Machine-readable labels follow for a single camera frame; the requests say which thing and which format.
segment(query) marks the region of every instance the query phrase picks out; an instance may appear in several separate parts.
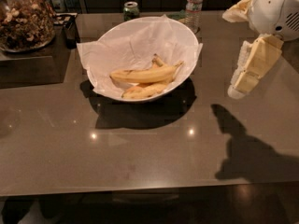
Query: bottle label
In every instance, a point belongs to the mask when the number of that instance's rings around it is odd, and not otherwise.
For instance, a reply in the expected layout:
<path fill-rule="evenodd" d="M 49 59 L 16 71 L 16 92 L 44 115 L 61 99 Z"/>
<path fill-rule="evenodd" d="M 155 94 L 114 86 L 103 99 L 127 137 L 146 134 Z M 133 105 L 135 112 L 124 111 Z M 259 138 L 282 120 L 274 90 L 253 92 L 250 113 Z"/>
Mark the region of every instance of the bottle label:
<path fill-rule="evenodd" d="M 186 5 L 186 10 L 192 11 L 192 12 L 199 12 L 202 8 L 201 4 L 195 4 L 195 3 L 188 3 Z"/>

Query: table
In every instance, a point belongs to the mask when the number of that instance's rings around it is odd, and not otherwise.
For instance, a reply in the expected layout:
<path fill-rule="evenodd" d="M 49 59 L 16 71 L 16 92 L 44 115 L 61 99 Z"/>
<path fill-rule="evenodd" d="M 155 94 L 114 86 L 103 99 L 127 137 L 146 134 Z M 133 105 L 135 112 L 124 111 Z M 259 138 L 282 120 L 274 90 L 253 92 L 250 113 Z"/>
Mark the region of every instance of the table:
<path fill-rule="evenodd" d="M 78 30 L 93 40 L 121 19 L 79 15 Z M 0 196 L 298 181 L 298 42 L 251 95 L 226 93 L 255 37 L 204 11 L 193 74 L 154 103 L 95 95 L 75 50 L 64 83 L 0 90 Z"/>

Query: green can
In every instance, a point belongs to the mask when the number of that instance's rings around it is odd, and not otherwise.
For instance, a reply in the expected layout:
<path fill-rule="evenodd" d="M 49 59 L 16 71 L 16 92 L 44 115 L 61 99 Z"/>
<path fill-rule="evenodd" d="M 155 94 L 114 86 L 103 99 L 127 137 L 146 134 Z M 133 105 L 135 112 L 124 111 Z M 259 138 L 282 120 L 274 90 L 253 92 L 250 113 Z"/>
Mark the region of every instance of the green can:
<path fill-rule="evenodd" d="M 126 2 L 123 8 L 123 19 L 129 21 L 140 17 L 140 11 L 137 2 Z"/>

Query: jar of nuts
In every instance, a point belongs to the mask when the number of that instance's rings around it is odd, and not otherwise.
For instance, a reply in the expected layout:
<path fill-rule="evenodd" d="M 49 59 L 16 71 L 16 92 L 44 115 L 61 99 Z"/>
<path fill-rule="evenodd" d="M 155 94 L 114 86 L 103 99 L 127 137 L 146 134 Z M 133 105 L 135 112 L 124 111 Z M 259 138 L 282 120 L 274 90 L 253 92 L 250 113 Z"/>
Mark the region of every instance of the jar of nuts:
<path fill-rule="evenodd" d="M 55 37 L 45 0 L 0 0 L 0 49 L 40 49 Z"/>

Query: dark floor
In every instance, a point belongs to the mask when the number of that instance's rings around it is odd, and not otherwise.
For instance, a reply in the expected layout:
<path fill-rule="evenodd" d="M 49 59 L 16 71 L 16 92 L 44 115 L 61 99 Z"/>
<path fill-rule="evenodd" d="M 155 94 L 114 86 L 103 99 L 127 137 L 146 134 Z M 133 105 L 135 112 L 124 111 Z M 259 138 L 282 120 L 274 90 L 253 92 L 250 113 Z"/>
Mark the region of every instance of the dark floor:
<path fill-rule="evenodd" d="M 2 200 L 0 224 L 299 224 L 299 183 Z"/>

